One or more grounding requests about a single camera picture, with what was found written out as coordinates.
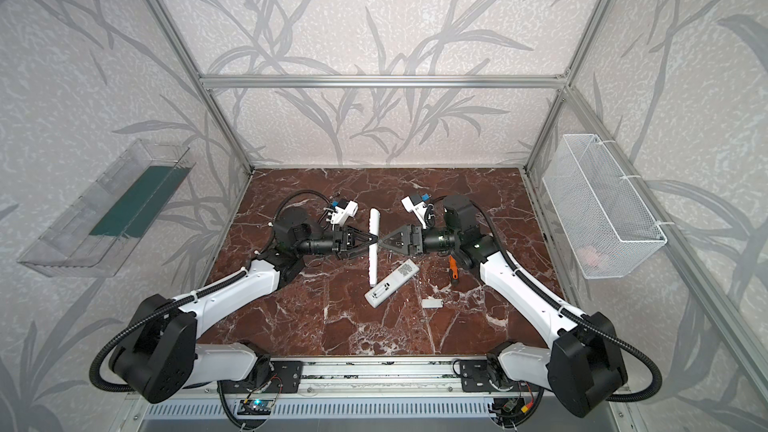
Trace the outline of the white remote with coloured buttons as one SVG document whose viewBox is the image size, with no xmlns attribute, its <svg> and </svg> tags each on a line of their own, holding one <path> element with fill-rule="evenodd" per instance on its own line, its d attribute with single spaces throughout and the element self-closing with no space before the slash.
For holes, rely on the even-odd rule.
<svg viewBox="0 0 768 432">
<path fill-rule="evenodd" d="M 369 277 L 369 285 L 371 287 L 374 287 L 377 284 L 377 275 L 378 275 L 378 237 L 379 237 L 379 230 L 380 230 L 380 212 L 375 209 L 371 208 L 369 212 L 369 233 L 373 236 L 375 236 L 374 243 L 369 246 L 369 271 L 368 271 L 368 277 Z"/>
</svg>

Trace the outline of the white battery cover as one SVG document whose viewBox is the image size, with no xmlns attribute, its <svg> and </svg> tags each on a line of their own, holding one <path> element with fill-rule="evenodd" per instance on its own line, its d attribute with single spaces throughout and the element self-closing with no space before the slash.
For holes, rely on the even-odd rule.
<svg viewBox="0 0 768 432">
<path fill-rule="evenodd" d="M 443 307 L 443 301 L 435 298 L 423 299 L 421 301 L 421 307 L 423 309 L 439 309 Z"/>
</svg>

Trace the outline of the white remote control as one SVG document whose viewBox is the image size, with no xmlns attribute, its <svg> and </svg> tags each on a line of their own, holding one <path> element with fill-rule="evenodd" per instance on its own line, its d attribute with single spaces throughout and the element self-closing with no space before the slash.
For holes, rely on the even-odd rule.
<svg viewBox="0 0 768 432">
<path fill-rule="evenodd" d="M 412 260 L 406 260 L 369 290 L 365 294 L 365 299 L 373 308 L 377 308 L 415 276 L 419 270 L 420 268 Z"/>
</svg>

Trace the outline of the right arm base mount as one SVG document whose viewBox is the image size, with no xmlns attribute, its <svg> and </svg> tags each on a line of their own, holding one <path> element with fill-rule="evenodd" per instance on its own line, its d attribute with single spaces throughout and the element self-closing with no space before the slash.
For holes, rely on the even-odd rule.
<svg viewBox="0 0 768 432">
<path fill-rule="evenodd" d="M 456 359 L 452 367 L 461 380 L 463 392 L 537 394 L 540 389 L 528 382 L 513 381 L 506 376 L 500 365 L 487 359 Z"/>
</svg>

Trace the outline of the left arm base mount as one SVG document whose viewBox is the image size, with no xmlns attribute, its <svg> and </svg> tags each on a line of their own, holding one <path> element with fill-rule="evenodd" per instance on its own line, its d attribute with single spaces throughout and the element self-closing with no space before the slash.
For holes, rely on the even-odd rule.
<svg viewBox="0 0 768 432">
<path fill-rule="evenodd" d="M 221 381 L 225 394 L 294 394 L 298 391 L 304 363 L 294 360 L 259 360 L 240 381 Z"/>
</svg>

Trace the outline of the orange handled screwdriver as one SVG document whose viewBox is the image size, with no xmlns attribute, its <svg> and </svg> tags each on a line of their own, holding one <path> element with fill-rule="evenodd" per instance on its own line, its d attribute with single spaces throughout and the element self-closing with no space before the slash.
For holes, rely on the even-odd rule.
<svg viewBox="0 0 768 432">
<path fill-rule="evenodd" d="M 457 261 L 453 256 L 449 257 L 450 283 L 452 286 L 459 284 L 459 270 Z"/>
</svg>

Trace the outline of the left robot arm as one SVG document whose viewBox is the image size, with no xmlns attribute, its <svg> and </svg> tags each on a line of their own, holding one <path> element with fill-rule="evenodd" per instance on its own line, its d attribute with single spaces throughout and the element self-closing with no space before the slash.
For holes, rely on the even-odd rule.
<svg viewBox="0 0 768 432">
<path fill-rule="evenodd" d="M 269 367 L 266 353 L 245 343 L 200 344 L 214 325 L 251 302 L 287 286 L 308 256 L 353 259 L 378 242 L 380 214 L 368 230 L 349 225 L 358 205 L 328 200 L 321 220 L 283 201 L 266 248 L 238 271 L 203 288 L 144 299 L 129 324 L 110 339 L 89 368 L 90 383 L 111 393 L 136 392 L 152 404 L 184 388 L 219 381 L 255 380 Z"/>
</svg>

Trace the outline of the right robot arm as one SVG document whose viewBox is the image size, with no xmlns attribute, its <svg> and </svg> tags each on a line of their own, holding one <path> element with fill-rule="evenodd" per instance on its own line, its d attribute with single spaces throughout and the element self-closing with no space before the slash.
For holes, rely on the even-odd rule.
<svg viewBox="0 0 768 432">
<path fill-rule="evenodd" d="M 524 381 L 554 394 L 572 415 L 583 418 L 604 401 L 648 400 L 662 388 L 656 363 L 616 335 L 603 314 L 586 314 L 549 290 L 507 250 L 489 214 L 472 199 L 448 195 L 436 201 L 418 193 L 401 201 L 419 222 L 378 240 L 397 254 L 447 255 L 458 268 L 503 296 L 538 332 L 542 347 L 509 342 L 489 352 L 498 387 Z M 440 204 L 444 224 L 434 220 Z"/>
</svg>

